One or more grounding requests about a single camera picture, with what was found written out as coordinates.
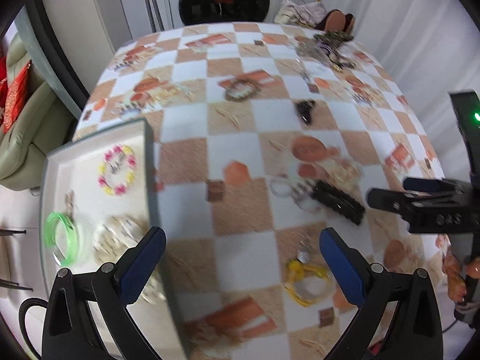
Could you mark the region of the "right human hand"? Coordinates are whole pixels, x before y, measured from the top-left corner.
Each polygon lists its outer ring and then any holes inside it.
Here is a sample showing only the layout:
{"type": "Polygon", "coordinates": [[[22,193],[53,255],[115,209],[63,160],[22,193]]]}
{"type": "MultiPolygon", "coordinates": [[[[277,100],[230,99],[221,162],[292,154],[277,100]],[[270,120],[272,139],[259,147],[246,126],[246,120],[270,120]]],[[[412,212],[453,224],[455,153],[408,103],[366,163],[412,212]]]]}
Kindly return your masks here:
{"type": "Polygon", "coordinates": [[[465,280],[461,276],[462,265],[453,256],[452,248],[448,242],[448,236],[446,234],[440,234],[437,236],[435,244],[445,252],[442,257],[442,272],[448,278],[448,297],[459,304],[465,300],[467,288],[465,280]]]}

